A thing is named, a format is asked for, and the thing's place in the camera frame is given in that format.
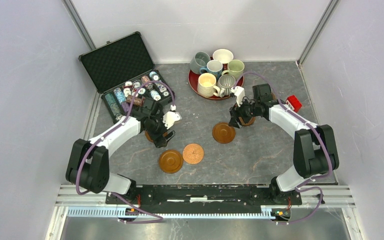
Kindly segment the wooden coaster three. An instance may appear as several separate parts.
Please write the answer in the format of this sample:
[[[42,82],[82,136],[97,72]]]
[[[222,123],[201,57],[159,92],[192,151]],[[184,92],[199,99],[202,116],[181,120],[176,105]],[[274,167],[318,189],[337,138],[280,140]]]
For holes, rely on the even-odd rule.
[[[145,131],[145,137],[147,138],[148,141],[150,141],[151,143],[166,143],[168,140],[167,140],[167,135],[168,135],[168,132],[165,131],[165,132],[148,132],[148,131]]]

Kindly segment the wooden coaster two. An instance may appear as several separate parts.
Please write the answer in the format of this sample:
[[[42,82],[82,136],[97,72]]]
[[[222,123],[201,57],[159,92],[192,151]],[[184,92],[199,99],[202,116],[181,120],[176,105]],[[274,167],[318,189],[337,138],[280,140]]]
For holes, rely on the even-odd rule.
[[[227,122],[219,122],[212,129],[212,137],[220,144],[228,144],[236,137],[236,131]]]

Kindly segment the wooden coaster one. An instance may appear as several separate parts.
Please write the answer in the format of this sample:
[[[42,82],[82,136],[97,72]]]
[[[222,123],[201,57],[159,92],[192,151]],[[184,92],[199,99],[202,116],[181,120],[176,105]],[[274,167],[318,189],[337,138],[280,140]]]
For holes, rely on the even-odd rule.
[[[251,117],[239,117],[239,123],[242,127],[247,127],[247,126],[251,126],[256,118],[254,116],[251,116]]]

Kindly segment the wooden coaster five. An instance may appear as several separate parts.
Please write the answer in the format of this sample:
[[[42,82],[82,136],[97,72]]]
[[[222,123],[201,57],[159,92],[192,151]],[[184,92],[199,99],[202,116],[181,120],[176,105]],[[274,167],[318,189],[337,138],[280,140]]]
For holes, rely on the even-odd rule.
[[[164,151],[158,159],[160,169],[167,174],[174,174],[183,167],[183,157],[181,153],[174,149]]]

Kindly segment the woven cork coaster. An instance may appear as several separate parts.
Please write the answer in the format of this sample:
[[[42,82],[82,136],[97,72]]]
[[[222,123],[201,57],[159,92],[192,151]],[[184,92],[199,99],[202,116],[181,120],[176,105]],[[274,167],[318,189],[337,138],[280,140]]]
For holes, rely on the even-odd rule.
[[[204,158],[204,149],[197,143],[186,145],[182,152],[182,157],[185,162],[191,165],[200,163]]]

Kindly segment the grey striped cup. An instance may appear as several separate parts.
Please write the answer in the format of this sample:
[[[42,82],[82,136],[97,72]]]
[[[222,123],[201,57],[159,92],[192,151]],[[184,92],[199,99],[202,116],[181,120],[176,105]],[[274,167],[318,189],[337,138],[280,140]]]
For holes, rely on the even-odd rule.
[[[231,89],[235,86],[236,79],[232,75],[222,75],[218,82],[217,82],[217,95],[222,98],[222,97],[227,97],[231,94]]]

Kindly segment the cream ribbed mug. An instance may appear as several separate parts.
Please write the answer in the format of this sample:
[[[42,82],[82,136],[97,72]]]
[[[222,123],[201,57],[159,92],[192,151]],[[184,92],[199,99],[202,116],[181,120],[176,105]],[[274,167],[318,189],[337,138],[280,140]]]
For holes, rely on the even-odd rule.
[[[203,73],[198,77],[197,92],[206,98],[218,97],[220,88],[217,86],[217,79],[211,73]]]

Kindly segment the red round tray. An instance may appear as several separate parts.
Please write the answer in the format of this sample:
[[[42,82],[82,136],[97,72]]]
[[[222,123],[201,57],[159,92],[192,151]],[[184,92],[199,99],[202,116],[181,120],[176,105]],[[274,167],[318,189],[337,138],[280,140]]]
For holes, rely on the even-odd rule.
[[[198,74],[190,70],[188,82],[199,96],[209,100],[224,100],[229,98],[236,88],[243,86],[244,70],[245,64],[241,60],[233,59],[227,63],[226,69],[215,77],[210,77],[205,67]]]

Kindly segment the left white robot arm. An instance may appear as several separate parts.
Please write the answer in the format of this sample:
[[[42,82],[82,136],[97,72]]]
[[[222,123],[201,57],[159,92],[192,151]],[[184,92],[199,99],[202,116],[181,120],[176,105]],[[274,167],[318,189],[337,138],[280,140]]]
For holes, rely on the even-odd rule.
[[[134,180],[110,172],[110,157],[128,140],[147,132],[156,148],[168,145],[182,119],[174,104],[165,112],[159,102],[145,98],[140,106],[130,103],[126,115],[103,133],[89,139],[79,138],[73,144],[65,178],[75,185],[79,195],[115,192],[125,204],[137,198]]]

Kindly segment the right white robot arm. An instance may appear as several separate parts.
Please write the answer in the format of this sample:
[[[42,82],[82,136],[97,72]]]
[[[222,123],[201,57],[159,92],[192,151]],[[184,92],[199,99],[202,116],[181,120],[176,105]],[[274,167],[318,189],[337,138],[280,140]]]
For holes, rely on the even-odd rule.
[[[243,87],[231,88],[230,95],[235,97],[235,104],[229,110],[228,124],[240,128],[252,118],[261,117],[292,137],[292,166],[269,184],[269,199],[282,204],[298,188],[330,176],[339,167],[334,130],[328,124],[318,125],[303,118],[287,102],[275,99],[267,83],[255,85],[252,90],[253,99],[249,99]]]

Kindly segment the green mug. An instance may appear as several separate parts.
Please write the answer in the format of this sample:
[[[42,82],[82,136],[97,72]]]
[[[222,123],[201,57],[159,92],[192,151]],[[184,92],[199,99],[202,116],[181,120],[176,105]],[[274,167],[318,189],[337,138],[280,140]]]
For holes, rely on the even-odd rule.
[[[236,80],[239,80],[244,73],[245,64],[238,59],[233,59],[227,64],[227,69],[222,71],[221,75],[233,76]]]

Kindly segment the red blue toy truck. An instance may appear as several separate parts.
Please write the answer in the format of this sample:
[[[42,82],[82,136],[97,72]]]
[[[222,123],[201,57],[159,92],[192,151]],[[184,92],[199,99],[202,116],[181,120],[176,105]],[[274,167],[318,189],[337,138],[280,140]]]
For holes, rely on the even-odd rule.
[[[299,99],[295,95],[288,96],[285,100],[285,103],[295,113],[298,113],[303,106],[303,104],[299,101]]]

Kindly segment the grey mug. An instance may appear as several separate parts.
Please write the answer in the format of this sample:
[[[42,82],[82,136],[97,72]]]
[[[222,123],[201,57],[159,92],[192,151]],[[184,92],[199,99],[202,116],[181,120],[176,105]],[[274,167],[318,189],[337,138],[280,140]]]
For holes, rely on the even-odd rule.
[[[211,57],[206,52],[197,52],[189,63],[190,70],[199,75],[200,69],[206,67],[210,60]]]

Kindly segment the black foam-lined case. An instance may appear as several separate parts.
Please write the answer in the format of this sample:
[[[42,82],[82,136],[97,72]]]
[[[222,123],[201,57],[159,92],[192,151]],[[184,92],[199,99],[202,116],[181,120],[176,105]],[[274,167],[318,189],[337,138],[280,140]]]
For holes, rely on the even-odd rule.
[[[124,88],[126,82],[141,81],[147,76],[151,81],[167,82],[156,69],[140,32],[136,31],[78,57],[101,99],[109,111],[113,123],[126,114],[117,100],[114,90]]]

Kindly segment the blue handled white mug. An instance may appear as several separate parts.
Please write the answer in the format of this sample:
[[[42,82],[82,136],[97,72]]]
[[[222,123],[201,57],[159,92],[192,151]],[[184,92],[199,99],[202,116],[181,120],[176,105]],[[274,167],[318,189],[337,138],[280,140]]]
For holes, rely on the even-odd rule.
[[[218,60],[210,60],[206,66],[203,66],[199,69],[199,74],[202,75],[204,73],[209,73],[215,76],[216,80],[218,80],[222,71],[224,70],[224,65]]]

